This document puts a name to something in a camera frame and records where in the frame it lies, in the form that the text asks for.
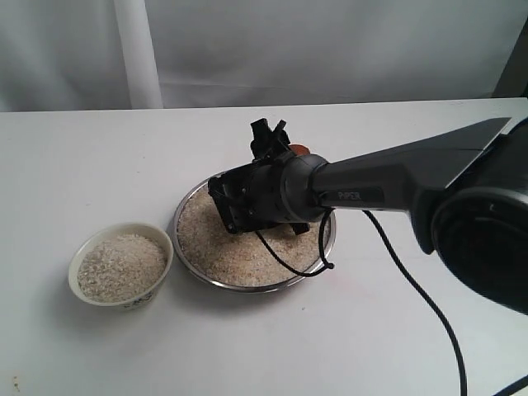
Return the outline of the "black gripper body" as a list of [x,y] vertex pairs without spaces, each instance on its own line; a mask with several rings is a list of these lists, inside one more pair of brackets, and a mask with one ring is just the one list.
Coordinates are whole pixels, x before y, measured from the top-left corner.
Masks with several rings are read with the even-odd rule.
[[286,209],[281,193],[285,164],[259,160],[211,177],[207,190],[231,234],[251,233],[288,224],[296,235],[310,226]]

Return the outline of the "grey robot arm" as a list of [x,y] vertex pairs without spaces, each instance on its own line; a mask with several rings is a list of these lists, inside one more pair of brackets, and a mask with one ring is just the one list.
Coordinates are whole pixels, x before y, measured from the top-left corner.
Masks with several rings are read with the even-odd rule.
[[421,250],[464,285],[527,311],[527,123],[492,118],[330,163],[297,154],[283,125],[252,123],[253,160],[211,177],[228,232],[319,221],[332,209],[408,215]]

